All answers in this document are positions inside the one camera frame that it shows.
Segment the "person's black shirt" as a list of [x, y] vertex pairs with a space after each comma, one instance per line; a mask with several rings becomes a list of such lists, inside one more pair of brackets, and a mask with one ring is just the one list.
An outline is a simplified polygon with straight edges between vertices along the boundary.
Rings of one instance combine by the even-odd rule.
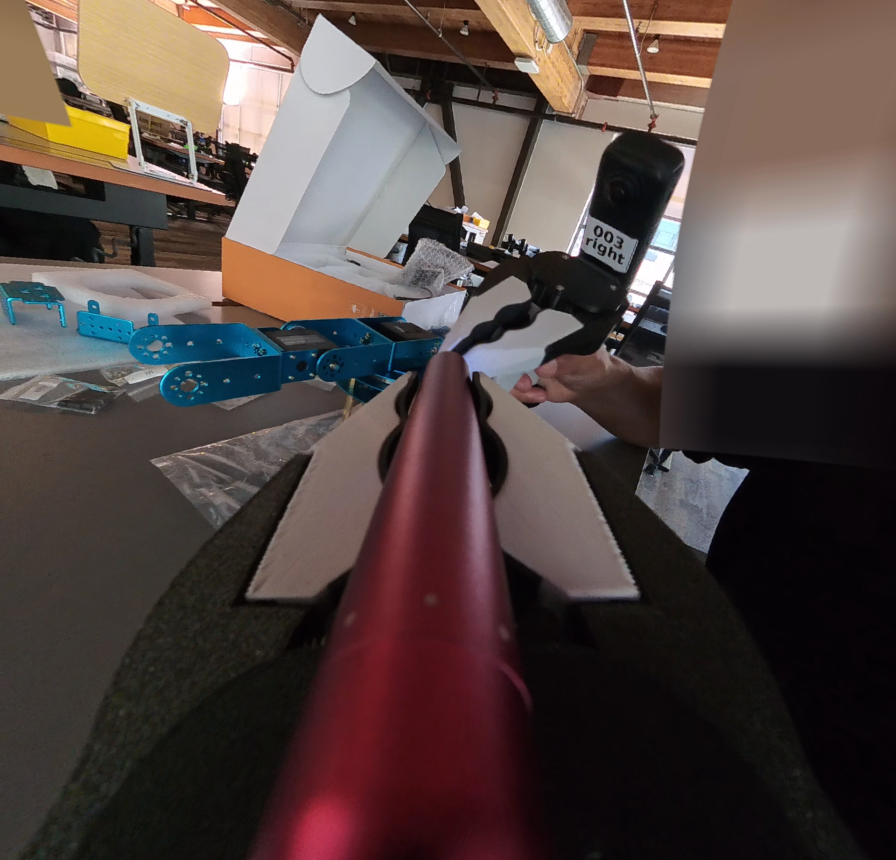
[[748, 473], [707, 567], [789, 706], [815, 776], [872, 858], [894, 858], [894, 471], [717, 455]]

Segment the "blue metal bracket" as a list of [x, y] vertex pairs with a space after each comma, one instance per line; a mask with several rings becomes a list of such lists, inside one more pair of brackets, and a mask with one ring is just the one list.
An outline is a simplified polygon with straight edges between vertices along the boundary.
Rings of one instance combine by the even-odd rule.
[[104, 315], [98, 301], [90, 300], [87, 308], [76, 313], [77, 332], [85, 338], [94, 338], [127, 344], [135, 330], [126, 318]]
[[45, 306], [48, 309], [55, 308], [58, 312], [59, 322], [62, 328], [66, 328], [66, 315], [64, 309], [64, 297], [57, 288], [33, 281], [11, 281], [0, 284], [1, 303], [6, 312], [6, 317], [12, 325], [16, 324], [15, 303], [25, 305]]

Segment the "red metal tube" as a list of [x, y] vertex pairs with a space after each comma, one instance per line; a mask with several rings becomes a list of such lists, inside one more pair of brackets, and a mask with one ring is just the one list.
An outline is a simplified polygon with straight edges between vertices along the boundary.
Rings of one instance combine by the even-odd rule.
[[462, 357], [427, 367], [248, 858], [549, 858]]

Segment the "white foam sheet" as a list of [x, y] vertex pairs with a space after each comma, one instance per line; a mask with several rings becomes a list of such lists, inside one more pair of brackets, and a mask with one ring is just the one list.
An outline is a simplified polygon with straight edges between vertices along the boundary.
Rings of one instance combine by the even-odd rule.
[[[100, 290], [98, 298], [109, 296], [160, 297], [164, 308], [171, 307], [166, 296], [196, 294], [208, 301], [220, 301], [221, 273], [177, 268], [140, 268], [107, 264], [51, 264], [50, 261], [3, 258], [3, 282], [42, 281], [55, 283], [75, 272], [93, 275]], [[15, 303], [16, 323], [5, 312], [1, 322], [1, 378], [27, 379], [43, 374], [75, 373], [99, 369], [107, 364], [132, 361], [125, 344], [84, 338], [76, 330], [76, 313], [81, 306], [66, 299], [67, 326], [59, 325], [58, 314], [44, 306]]]

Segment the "white metal stand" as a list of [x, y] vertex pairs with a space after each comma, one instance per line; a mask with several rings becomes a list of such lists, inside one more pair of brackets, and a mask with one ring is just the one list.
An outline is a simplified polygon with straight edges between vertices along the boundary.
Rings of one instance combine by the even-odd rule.
[[146, 162], [142, 146], [141, 146], [141, 137], [140, 137], [140, 126], [138, 121], [138, 113], [143, 112], [150, 116], [154, 116], [158, 119], [166, 120], [175, 125], [183, 126], [185, 129], [185, 137], [187, 143], [187, 154], [188, 154], [188, 163], [189, 163], [189, 173], [188, 179], [193, 184], [198, 182], [198, 171], [196, 165], [196, 146], [194, 139], [194, 130], [192, 122], [186, 117], [178, 116], [170, 111], [166, 111], [162, 108], [152, 106], [151, 104], [145, 104], [135, 100], [132, 97], [127, 98], [127, 106], [130, 116], [131, 123], [131, 132], [133, 137], [133, 146], [135, 150], [135, 156], [140, 167], [140, 170], [149, 173], [149, 164]]

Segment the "grey desk with wooden edge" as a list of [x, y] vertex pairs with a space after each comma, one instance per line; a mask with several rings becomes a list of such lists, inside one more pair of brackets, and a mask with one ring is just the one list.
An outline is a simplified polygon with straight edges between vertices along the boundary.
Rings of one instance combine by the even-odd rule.
[[232, 411], [2, 401], [2, 858], [38, 830], [134, 635], [212, 534], [151, 460], [343, 401], [307, 384]]

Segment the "small bag of screws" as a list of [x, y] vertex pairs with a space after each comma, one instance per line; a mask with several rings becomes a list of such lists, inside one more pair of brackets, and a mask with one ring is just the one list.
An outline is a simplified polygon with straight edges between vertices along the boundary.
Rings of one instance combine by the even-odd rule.
[[118, 364], [100, 369], [102, 378], [118, 388], [150, 380], [159, 380], [168, 372], [167, 365]]

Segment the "grey ceiling pipe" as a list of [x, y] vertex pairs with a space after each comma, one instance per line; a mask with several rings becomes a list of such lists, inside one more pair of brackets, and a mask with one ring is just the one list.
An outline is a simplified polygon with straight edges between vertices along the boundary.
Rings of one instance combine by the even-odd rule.
[[650, 88], [648, 85], [646, 72], [644, 70], [644, 63], [642, 60], [640, 40], [639, 40], [639, 37], [637, 35], [636, 29], [635, 29], [635, 26], [633, 23], [633, 16], [632, 16], [632, 11], [630, 8], [629, 0], [621, 0], [621, 3], [623, 6], [624, 19], [625, 19], [626, 25], [628, 27], [628, 32], [629, 32], [631, 43], [633, 46], [633, 53], [634, 53], [635, 61], [637, 64], [637, 68], [639, 70], [641, 82], [642, 82], [643, 89], [644, 89], [645, 99], [646, 99], [646, 102], [647, 102], [647, 105], [649, 108], [649, 121], [648, 121], [648, 126], [647, 126], [647, 132], [652, 133], [656, 128], [658, 114], [656, 113], [656, 110], [655, 110], [655, 106], [654, 106], [654, 103], [653, 103], [653, 100], [651, 97], [651, 91], [650, 91]]

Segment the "small bag of black parts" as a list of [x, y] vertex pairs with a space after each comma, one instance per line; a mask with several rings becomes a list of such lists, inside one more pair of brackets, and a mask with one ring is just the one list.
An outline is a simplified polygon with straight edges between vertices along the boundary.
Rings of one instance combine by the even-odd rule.
[[1, 399], [95, 415], [123, 393], [116, 387], [103, 387], [58, 375], [43, 375], [6, 389]]

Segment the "orange and white cardboard box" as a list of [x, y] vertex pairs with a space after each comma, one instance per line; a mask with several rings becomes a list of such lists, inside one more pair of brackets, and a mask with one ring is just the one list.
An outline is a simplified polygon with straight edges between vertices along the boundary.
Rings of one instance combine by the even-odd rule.
[[385, 255], [459, 155], [383, 66], [319, 16], [222, 241], [225, 298], [285, 321], [452, 324], [464, 294]]

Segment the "light wooden board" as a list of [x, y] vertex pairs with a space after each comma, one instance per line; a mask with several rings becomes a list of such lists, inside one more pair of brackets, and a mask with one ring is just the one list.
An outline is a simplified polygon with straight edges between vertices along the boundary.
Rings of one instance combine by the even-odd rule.
[[215, 134], [230, 66], [217, 40], [148, 0], [78, 3], [78, 72], [90, 92], [151, 104]]

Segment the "bubble wrap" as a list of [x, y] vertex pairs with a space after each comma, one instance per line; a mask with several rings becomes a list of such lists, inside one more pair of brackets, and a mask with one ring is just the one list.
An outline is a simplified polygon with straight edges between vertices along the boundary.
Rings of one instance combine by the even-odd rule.
[[431, 238], [420, 238], [402, 271], [399, 283], [437, 295], [449, 283], [464, 281], [473, 265], [459, 252]]

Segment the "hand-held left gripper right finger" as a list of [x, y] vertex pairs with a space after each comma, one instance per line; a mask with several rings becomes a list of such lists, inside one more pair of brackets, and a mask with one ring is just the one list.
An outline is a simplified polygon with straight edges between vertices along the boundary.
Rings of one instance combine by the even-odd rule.
[[499, 384], [476, 375], [492, 403], [487, 422], [508, 456], [495, 498], [503, 549], [571, 600], [638, 600], [574, 445]]

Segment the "wooden background desk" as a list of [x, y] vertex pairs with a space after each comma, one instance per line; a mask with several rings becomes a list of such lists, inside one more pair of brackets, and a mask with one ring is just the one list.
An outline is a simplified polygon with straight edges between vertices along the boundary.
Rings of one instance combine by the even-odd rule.
[[8, 123], [1, 125], [1, 160], [20, 166], [70, 175], [86, 182], [86, 194], [69, 196], [32, 186], [3, 185], [1, 206], [28, 212], [72, 216], [137, 229], [166, 229], [166, 198], [233, 207], [224, 194], [185, 180], [171, 181], [123, 167], [103, 154], [80, 151], [32, 136]]

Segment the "yellow bin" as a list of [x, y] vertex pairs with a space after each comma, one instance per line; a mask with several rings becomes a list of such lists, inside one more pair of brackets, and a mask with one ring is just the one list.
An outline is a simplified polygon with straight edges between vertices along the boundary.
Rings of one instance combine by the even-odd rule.
[[128, 158], [130, 126], [109, 117], [65, 105], [68, 126], [9, 116], [9, 123], [50, 142], [120, 160]]

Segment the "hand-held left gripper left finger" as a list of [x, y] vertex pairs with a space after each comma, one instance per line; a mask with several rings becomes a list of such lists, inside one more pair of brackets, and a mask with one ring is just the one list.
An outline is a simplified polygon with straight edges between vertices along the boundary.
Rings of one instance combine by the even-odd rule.
[[245, 593], [246, 601], [312, 603], [354, 564], [382, 481], [378, 457], [399, 423], [403, 375], [316, 445]]

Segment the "person's right hand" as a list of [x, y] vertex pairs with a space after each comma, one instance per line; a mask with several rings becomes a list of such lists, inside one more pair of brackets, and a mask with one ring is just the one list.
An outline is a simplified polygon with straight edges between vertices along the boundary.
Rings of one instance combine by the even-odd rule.
[[634, 369], [606, 350], [592, 355], [565, 354], [543, 363], [533, 375], [523, 374], [510, 394], [519, 401], [572, 404], [620, 440], [637, 442], [629, 398]]

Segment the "black monitor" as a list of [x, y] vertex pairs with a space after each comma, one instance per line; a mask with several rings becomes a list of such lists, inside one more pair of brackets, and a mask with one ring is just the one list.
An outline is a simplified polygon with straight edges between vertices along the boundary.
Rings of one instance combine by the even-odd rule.
[[408, 237], [407, 258], [422, 238], [435, 240], [459, 252], [465, 238], [463, 214], [424, 204], [409, 225]]

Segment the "clear plastic bag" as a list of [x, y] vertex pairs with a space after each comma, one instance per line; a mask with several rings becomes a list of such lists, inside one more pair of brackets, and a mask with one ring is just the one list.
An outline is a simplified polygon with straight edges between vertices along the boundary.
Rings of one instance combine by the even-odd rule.
[[287, 462], [312, 453], [318, 441], [342, 420], [341, 411], [314, 416], [155, 458], [151, 463], [219, 529]]

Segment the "white foam insert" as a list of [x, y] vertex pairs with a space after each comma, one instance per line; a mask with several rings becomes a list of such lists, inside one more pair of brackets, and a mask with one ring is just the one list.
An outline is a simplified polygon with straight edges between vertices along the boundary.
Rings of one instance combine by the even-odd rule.
[[31, 275], [34, 282], [56, 287], [65, 300], [78, 307], [97, 301], [100, 313], [110, 317], [139, 320], [150, 313], [173, 317], [211, 306], [211, 301], [184, 287], [162, 281], [138, 268], [99, 270], [52, 268]]

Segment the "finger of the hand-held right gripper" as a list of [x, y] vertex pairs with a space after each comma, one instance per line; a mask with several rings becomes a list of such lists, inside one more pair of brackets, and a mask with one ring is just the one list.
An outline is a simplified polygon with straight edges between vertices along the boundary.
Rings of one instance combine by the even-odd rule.
[[528, 327], [511, 330], [493, 343], [469, 350], [468, 369], [492, 379], [519, 379], [542, 364], [548, 346], [581, 328], [581, 322], [573, 315], [543, 310]]
[[532, 295], [526, 283], [511, 276], [468, 299], [454, 326], [446, 335], [446, 350], [452, 351], [456, 344], [469, 336], [477, 325], [491, 321], [499, 310], [519, 303], [528, 309]]

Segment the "blue toy robot arm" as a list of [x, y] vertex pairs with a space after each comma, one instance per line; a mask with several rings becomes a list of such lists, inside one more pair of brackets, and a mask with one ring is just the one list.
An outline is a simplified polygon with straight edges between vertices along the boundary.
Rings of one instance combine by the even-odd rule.
[[401, 317], [307, 319], [282, 328], [244, 324], [151, 326], [129, 341], [132, 356], [173, 364], [161, 395], [194, 407], [280, 390], [336, 384], [366, 402], [404, 373], [424, 369], [442, 339]]

